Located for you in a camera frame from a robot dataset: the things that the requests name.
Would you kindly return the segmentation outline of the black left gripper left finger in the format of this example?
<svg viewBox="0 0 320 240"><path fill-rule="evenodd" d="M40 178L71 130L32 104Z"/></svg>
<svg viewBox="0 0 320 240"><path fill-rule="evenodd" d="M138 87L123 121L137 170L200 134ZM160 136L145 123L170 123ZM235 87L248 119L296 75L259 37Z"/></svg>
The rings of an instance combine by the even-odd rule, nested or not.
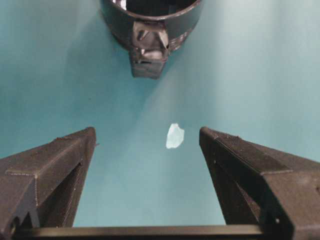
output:
<svg viewBox="0 0 320 240"><path fill-rule="evenodd" d="M0 160L0 238L19 227L72 227L96 147L87 127Z"/></svg>

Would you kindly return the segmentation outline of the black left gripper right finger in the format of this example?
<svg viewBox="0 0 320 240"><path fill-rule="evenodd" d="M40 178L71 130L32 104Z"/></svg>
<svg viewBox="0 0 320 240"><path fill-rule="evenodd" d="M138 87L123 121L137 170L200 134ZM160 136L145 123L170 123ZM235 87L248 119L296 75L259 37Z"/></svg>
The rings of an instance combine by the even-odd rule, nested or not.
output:
<svg viewBox="0 0 320 240"><path fill-rule="evenodd" d="M275 225L278 240L319 239L318 162L208 127L199 145L228 225Z"/></svg>

